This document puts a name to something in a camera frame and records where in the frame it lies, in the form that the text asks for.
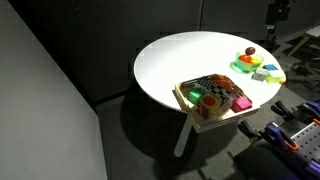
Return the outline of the brown round fruit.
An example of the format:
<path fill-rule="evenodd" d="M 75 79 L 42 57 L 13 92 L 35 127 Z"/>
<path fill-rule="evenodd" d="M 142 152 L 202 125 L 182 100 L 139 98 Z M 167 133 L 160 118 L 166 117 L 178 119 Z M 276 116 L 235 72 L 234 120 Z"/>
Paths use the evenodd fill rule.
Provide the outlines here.
<path fill-rule="evenodd" d="M 255 53 L 256 49 L 254 47 L 248 47 L 245 50 L 246 55 L 253 55 Z"/>

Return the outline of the green bowl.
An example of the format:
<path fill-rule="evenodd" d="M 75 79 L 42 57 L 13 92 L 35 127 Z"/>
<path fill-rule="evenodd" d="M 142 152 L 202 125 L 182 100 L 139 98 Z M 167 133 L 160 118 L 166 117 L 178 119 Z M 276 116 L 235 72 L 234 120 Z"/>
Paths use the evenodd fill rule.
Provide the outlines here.
<path fill-rule="evenodd" d="M 236 72 L 244 73 L 244 74 L 253 73 L 263 63 L 262 62 L 261 64 L 252 64 L 251 62 L 250 63 L 243 62 L 238 59 L 240 55 L 246 55 L 246 53 L 238 52 L 236 54 L 235 60 L 230 63 L 230 67 Z"/>

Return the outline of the red orange fruit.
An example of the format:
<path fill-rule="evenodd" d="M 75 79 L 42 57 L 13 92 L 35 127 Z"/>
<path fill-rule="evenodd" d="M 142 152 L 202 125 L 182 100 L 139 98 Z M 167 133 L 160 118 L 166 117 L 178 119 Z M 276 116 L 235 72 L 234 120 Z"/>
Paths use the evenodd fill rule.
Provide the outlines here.
<path fill-rule="evenodd" d="M 238 59 L 243 62 L 250 63 L 252 58 L 250 55 L 240 55 Z"/>

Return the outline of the yellow fruit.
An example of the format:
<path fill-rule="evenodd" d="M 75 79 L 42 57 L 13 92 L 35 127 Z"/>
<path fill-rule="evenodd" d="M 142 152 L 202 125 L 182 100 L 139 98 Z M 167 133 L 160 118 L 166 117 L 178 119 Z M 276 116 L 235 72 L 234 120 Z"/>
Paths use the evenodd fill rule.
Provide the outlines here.
<path fill-rule="evenodd" d="M 263 62 L 263 57 L 261 55 L 252 55 L 251 63 L 252 64 L 261 64 Z"/>

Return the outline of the green block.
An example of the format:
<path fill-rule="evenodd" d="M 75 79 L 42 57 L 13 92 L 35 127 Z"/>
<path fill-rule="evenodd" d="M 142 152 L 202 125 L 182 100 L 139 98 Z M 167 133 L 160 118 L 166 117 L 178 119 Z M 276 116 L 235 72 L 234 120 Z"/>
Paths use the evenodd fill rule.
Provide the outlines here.
<path fill-rule="evenodd" d="M 195 104 L 197 100 L 205 93 L 205 91 L 201 88 L 195 88 L 189 92 L 188 100 Z"/>

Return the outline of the wooden tray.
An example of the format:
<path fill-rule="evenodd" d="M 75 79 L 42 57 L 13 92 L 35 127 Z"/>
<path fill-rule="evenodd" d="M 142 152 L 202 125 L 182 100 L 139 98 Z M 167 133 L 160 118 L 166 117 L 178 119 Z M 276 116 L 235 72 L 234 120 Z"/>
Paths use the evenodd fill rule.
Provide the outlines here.
<path fill-rule="evenodd" d="M 178 83 L 174 93 L 197 132 L 234 122 L 260 108 L 229 77 L 220 74 Z"/>

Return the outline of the black white patterned cube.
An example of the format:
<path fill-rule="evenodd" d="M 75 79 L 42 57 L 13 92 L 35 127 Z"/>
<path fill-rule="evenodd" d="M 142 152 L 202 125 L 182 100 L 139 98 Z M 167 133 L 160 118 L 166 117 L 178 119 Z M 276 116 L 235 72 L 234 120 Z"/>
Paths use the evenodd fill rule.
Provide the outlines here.
<path fill-rule="evenodd" d="M 207 76 L 199 78 L 195 83 L 195 87 L 202 88 L 205 92 L 211 93 L 212 95 L 221 99 L 227 98 L 230 94 L 227 89 L 215 83 Z"/>

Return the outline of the colourful soft cube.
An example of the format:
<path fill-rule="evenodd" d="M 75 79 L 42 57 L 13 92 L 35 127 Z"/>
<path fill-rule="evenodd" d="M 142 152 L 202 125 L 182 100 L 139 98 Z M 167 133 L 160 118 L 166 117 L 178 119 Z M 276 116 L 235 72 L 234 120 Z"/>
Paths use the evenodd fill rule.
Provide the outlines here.
<path fill-rule="evenodd" d="M 210 93 L 203 94 L 196 104 L 196 111 L 205 119 L 214 114 L 221 105 L 221 100 Z"/>

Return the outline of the white table leg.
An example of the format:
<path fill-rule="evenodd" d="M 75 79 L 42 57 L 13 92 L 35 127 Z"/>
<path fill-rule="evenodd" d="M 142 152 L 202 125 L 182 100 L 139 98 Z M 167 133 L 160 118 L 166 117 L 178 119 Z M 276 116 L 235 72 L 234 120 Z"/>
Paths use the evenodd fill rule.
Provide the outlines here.
<path fill-rule="evenodd" d="M 192 123 L 190 117 L 187 117 L 174 148 L 174 155 L 176 157 L 181 157 L 183 155 L 191 129 Z"/>

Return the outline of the pink block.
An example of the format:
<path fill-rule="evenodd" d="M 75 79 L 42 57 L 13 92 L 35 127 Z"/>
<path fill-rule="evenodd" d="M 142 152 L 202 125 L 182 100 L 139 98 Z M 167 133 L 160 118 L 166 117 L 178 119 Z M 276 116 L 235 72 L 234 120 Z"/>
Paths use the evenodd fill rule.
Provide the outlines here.
<path fill-rule="evenodd" d="M 239 97 L 232 103 L 231 110 L 235 113 L 241 112 L 252 107 L 252 102 L 245 97 Z"/>

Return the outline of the light green cube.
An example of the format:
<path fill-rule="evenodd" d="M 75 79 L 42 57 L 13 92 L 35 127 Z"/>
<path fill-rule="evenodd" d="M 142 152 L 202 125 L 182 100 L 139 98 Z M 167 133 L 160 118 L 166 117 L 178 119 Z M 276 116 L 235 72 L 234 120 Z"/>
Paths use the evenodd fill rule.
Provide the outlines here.
<path fill-rule="evenodd" d="M 282 78 L 282 72 L 280 70 L 271 70 L 266 77 L 267 83 L 278 83 Z"/>

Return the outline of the blue cube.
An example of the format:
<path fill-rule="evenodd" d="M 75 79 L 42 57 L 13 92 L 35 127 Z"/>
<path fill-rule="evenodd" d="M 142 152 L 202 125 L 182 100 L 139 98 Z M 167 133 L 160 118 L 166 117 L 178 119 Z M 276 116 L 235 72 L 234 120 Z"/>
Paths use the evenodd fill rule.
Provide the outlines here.
<path fill-rule="evenodd" d="M 268 71 L 278 70 L 278 68 L 277 68 L 275 65 L 273 65 L 273 64 L 264 65 L 264 66 L 263 66 L 263 69 L 266 69 L 266 70 L 268 70 Z"/>

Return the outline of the grey partition panel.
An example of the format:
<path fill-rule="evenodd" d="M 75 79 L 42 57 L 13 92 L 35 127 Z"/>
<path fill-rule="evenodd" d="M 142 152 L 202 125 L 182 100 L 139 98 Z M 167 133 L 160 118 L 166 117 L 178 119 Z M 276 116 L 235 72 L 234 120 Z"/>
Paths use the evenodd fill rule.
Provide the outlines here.
<path fill-rule="evenodd" d="M 99 119 L 0 0 L 0 180 L 108 180 Z"/>

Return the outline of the black clamp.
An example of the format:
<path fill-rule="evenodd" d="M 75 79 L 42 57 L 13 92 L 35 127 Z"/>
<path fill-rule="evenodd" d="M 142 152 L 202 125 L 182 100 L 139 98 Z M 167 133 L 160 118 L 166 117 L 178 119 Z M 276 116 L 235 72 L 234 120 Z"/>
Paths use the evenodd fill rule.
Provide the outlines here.
<path fill-rule="evenodd" d="M 295 116 L 284 106 L 281 101 L 275 102 L 270 109 L 281 116 L 284 121 L 290 121 L 295 118 Z"/>

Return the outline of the yellow banana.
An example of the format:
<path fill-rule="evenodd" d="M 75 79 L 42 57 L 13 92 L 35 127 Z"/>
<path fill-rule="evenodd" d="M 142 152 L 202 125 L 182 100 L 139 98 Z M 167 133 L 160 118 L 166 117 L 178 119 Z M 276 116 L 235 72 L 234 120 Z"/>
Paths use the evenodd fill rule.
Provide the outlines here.
<path fill-rule="evenodd" d="M 285 84 L 286 81 L 287 81 L 286 74 L 285 74 L 285 72 L 284 72 L 282 69 L 280 70 L 280 73 L 281 73 L 281 78 L 280 78 L 279 83 L 280 83 L 280 84 Z"/>

